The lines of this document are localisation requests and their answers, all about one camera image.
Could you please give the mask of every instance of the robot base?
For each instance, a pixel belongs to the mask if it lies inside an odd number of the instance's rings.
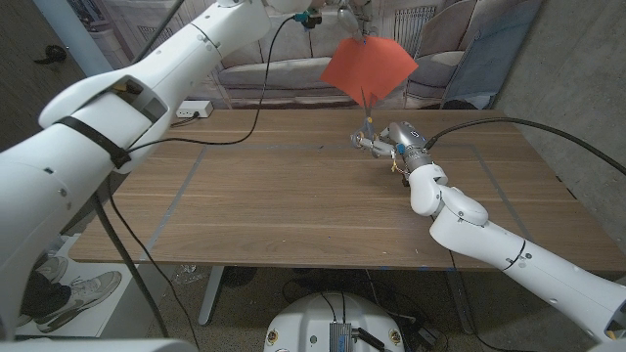
[[[353,329],[362,328],[384,343],[385,351],[404,352],[400,329],[376,304],[354,294],[345,293],[345,322]],[[265,352],[320,351],[331,348],[331,323],[343,322],[341,292],[313,293],[285,308],[270,324],[265,335]],[[397,344],[392,338],[398,338]],[[340,349],[353,352],[375,352],[377,349],[363,340],[350,338],[350,346]]]

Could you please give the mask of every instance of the table leg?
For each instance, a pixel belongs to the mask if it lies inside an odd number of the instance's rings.
[[[452,298],[454,300],[455,308],[457,308],[457,314],[459,314],[461,328],[463,329],[463,332],[473,334],[473,328],[471,327],[469,317],[470,304],[468,303],[466,290],[463,285],[463,280],[461,279],[461,273],[458,271],[446,272],[446,278],[448,279],[448,287],[452,291]]]
[[[206,291],[204,292],[202,308],[200,309],[200,316],[198,317],[198,323],[202,326],[207,325],[213,315],[213,308],[215,307],[219,286],[222,282],[222,274],[224,274],[223,266],[214,266],[211,268],[211,273],[208,276],[208,284],[206,284]]]

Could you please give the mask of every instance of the person's leg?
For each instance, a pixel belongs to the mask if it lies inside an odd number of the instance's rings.
[[[69,301],[71,288],[61,284],[51,284],[43,274],[30,272],[22,299],[22,314],[32,318],[43,318]]]

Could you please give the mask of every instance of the black strap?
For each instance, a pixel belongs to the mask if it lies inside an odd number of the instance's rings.
[[[126,152],[126,150],[118,147],[117,144],[115,144],[112,140],[107,138],[102,133],[91,128],[91,126],[82,122],[81,120],[71,116],[67,116],[55,123],[61,123],[92,140],[95,144],[97,144],[102,149],[107,151],[107,153],[109,153],[109,155],[111,156],[111,161],[113,162],[115,167],[120,168],[126,162],[130,161],[130,155]]]

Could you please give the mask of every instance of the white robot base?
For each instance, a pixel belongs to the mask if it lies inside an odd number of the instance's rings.
[[[383,343],[385,351],[404,352],[400,329],[382,308],[341,292],[313,293],[285,308],[270,324],[263,351],[378,351],[364,339],[352,337],[359,328]]]

